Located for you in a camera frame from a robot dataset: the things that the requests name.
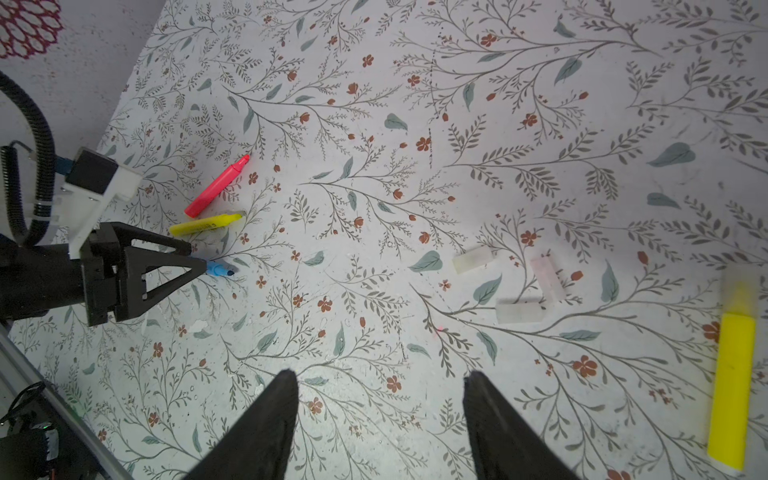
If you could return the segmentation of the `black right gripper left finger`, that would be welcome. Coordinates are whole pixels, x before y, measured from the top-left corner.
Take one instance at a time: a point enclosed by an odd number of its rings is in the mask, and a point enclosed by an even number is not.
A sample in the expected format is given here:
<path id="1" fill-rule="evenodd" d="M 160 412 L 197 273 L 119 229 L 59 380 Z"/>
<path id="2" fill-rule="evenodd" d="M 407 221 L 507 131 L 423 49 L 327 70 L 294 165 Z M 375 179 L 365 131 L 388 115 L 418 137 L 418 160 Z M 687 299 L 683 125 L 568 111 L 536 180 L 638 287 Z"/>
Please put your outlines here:
<path id="1" fill-rule="evenodd" d="M 285 478 L 299 409 L 294 371 L 280 371 L 188 479 Z"/>

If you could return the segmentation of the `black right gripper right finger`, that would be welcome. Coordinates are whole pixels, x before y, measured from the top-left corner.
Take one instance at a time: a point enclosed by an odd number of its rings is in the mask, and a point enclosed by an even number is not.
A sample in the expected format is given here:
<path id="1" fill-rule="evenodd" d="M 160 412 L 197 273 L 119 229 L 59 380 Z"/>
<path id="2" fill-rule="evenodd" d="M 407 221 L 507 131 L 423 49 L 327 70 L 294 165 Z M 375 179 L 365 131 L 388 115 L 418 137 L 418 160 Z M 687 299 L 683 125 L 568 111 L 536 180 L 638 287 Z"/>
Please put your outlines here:
<path id="1" fill-rule="evenodd" d="M 523 417 L 480 371 L 464 380 L 463 408 L 479 479 L 574 479 Z"/>

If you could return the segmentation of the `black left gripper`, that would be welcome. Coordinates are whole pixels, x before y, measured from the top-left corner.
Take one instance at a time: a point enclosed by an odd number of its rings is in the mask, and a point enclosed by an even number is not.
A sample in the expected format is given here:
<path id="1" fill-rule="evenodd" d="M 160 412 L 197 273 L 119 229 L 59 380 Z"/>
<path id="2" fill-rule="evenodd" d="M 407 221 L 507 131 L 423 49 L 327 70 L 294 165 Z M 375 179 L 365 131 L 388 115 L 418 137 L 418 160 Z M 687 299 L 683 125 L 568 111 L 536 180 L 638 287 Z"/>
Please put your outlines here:
<path id="1" fill-rule="evenodd" d="M 66 244 L 22 247 L 2 236 L 1 320 L 40 317 L 83 304 L 91 326 L 109 316 L 126 321 L 141 317 L 206 271 L 204 260 L 184 256 L 191 254 L 187 241 L 122 222 L 102 222 L 99 231 L 116 240 L 99 241 L 93 234 L 80 259 L 69 256 Z M 173 254 L 129 247 L 135 240 L 170 247 Z"/>

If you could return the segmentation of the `blue highlighter pen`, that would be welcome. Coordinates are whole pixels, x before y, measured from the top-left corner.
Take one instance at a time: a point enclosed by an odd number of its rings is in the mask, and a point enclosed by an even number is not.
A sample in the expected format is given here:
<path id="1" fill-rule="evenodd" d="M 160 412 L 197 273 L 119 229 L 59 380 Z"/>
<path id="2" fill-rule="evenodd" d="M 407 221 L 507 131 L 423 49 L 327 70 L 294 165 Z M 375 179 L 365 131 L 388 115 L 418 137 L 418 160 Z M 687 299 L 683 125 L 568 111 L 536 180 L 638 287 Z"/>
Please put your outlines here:
<path id="1" fill-rule="evenodd" d="M 206 274 L 213 277 L 232 277 L 235 275 L 235 270 L 226 264 L 218 263 L 215 261 L 207 261 Z"/>

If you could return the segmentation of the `translucent clear pen cap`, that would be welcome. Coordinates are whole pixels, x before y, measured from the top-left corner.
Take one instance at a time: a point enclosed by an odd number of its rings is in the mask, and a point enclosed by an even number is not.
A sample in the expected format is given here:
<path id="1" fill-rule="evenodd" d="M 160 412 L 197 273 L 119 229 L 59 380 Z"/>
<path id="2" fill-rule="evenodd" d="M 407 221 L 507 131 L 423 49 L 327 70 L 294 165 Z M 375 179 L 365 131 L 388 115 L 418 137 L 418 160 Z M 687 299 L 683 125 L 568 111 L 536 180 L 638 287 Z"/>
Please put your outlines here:
<path id="1" fill-rule="evenodd" d="M 499 324 L 533 324 L 543 320 L 547 305 L 539 302 L 499 301 L 495 306 Z"/>

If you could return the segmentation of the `translucent yellow pen cap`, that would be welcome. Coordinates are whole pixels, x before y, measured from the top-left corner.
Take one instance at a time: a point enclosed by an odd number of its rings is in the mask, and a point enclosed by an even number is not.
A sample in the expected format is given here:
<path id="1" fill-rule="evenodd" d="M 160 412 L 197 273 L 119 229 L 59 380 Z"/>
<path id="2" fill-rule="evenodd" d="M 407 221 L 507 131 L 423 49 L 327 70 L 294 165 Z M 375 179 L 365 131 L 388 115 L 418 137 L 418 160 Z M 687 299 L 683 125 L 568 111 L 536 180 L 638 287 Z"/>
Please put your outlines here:
<path id="1" fill-rule="evenodd" d="M 760 276 L 756 266 L 728 265 L 722 277 L 722 311 L 757 318 L 759 286 Z"/>

